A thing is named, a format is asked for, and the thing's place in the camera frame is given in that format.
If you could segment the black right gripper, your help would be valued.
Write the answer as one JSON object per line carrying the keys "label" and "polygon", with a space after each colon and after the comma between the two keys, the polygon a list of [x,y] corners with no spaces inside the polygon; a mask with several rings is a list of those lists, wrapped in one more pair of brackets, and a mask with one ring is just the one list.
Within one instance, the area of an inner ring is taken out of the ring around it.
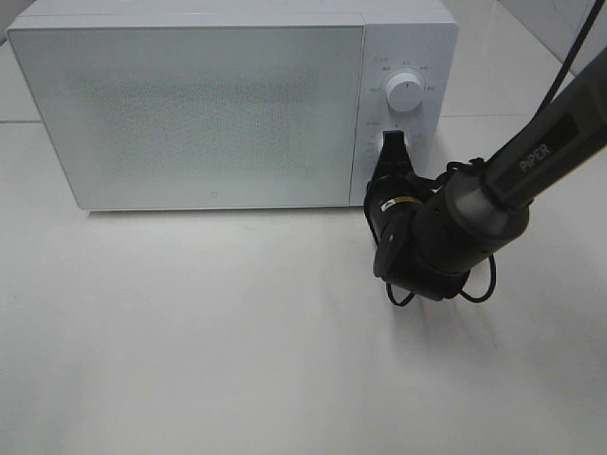
{"label": "black right gripper", "polygon": [[374,275],[383,280],[445,280],[418,251],[413,220],[444,185],[413,172],[403,131],[382,133],[374,173],[367,185],[364,214],[376,243]]}

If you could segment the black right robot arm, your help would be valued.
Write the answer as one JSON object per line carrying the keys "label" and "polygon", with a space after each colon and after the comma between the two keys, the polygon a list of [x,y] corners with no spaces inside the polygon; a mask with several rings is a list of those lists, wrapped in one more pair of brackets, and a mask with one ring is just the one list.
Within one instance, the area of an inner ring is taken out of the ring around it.
{"label": "black right robot arm", "polygon": [[374,275],[430,300],[463,296],[483,261],[520,237],[533,200],[606,145],[606,54],[595,59],[489,160],[452,161],[435,179],[417,175],[403,132],[383,134],[363,208],[376,245]]}

